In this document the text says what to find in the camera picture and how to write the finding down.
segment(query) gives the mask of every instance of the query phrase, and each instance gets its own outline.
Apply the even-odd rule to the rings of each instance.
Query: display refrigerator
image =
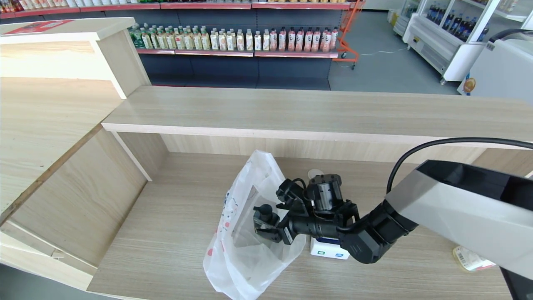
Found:
[[[406,0],[404,2],[403,7],[400,11],[400,15],[398,16],[396,23],[393,27],[395,33],[400,36],[403,36],[403,34],[405,33],[405,29],[409,24],[409,19],[411,19],[413,13],[418,11],[420,1],[421,0]]]
[[[462,81],[491,34],[533,29],[531,0],[421,0],[403,41],[441,74]]]

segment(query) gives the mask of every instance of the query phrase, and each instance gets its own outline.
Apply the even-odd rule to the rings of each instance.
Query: dark bottle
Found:
[[[453,34],[457,28],[459,27],[459,24],[463,21],[463,14],[460,13],[459,17],[456,17],[454,22],[451,24],[450,33]]]
[[[457,30],[455,31],[454,35],[457,37],[460,37],[461,34],[463,34],[463,31],[468,28],[468,24],[470,23],[470,17],[466,17],[466,20],[463,20],[460,24]]]
[[[454,20],[454,18],[455,18],[455,10],[451,10],[450,14],[446,18],[446,21],[444,21],[444,25],[442,25],[442,29],[446,31],[450,29],[451,22]]]
[[[437,17],[435,18],[435,24],[440,25],[440,21],[442,21],[442,18],[444,18],[445,13],[446,13],[446,9],[437,10]]]
[[[489,33],[489,23],[487,23],[487,25],[485,26],[485,28],[483,29],[483,31],[479,35],[478,42],[483,42],[483,39],[485,38],[487,33]]]

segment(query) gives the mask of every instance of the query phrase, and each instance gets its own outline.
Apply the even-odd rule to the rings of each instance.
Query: gray floor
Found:
[[[330,71],[331,89],[458,94],[456,91],[458,83],[441,86],[437,71],[413,50],[405,49],[406,45],[394,34],[386,16],[383,12],[363,12],[359,15],[347,40],[360,54],[369,55],[361,55],[355,70],[351,70],[348,64],[334,62]],[[103,300],[108,298],[0,265],[0,299]]]

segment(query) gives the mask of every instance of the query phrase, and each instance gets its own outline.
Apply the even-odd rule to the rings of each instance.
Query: black cable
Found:
[[[512,140],[512,139],[500,139],[500,138],[478,138],[478,137],[466,137],[466,138],[448,138],[448,139],[438,139],[429,141],[424,144],[420,144],[411,150],[405,152],[404,155],[398,159],[394,167],[392,168],[391,174],[389,175],[389,180],[387,181],[387,190],[386,193],[388,194],[392,190],[392,183],[394,181],[394,177],[396,176],[396,173],[398,172],[398,169],[400,169],[401,164],[413,153],[418,152],[424,148],[428,148],[431,146],[436,145],[444,145],[444,144],[454,144],[454,143],[489,143],[489,144],[502,144],[502,145],[509,145],[509,146],[516,146],[516,147],[522,147],[522,148],[528,148],[533,149],[533,144],[528,143],[526,141],[519,141],[519,140]],[[356,227],[356,223],[353,223],[346,227],[340,227],[337,226],[337,230],[342,232],[349,232],[352,231]]]

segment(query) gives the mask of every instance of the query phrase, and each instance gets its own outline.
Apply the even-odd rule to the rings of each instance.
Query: wooden panel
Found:
[[[152,181],[165,161],[168,150],[157,133],[113,132],[120,145],[148,181]]]
[[[171,153],[148,183],[87,288],[145,299],[226,299],[205,277],[202,260],[227,189],[248,157]],[[366,214],[383,201],[392,163],[277,159],[288,178],[318,168],[342,176],[343,195]],[[405,164],[403,178],[415,165]],[[266,290],[265,299],[502,299],[497,268],[468,273],[455,245],[419,227],[376,264],[311,256],[309,247]]]
[[[121,98],[126,99],[141,85],[151,85],[127,30],[92,44],[97,55],[109,66],[111,81]]]
[[[170,152],[250,156],[258,149],[272,153],[276,157],[350,161],[396,162],[402,154],[416,146],[408,144],[386,146],[380,143],[329,140],[161,136]],[[484,150],[485,148],[479,147],[434,146],[413,154],[406,162],[422,163],[428,159],[435,159],[472,163]]]
[[[2,77],[111,80],[111,70],[90,42],[2,45]]]
[[[145,182],[114,137],[100,130],[10,221],[98,266]]]
[[[0,98],[1,225],[122,100],[109,81],[46,78],[2,78]]]
[[[10,267],[85,290],[92,275],[77,270],[52,257],[0,246],[0,262]]]
[[[458,136],[533,141],[532,115],[525,102],[497,98],[142,86],[102,125],[118,132],[417,145]]]
[[[533,151],[487,149],[473,164],[513,175],[530,176],[533,172]]]

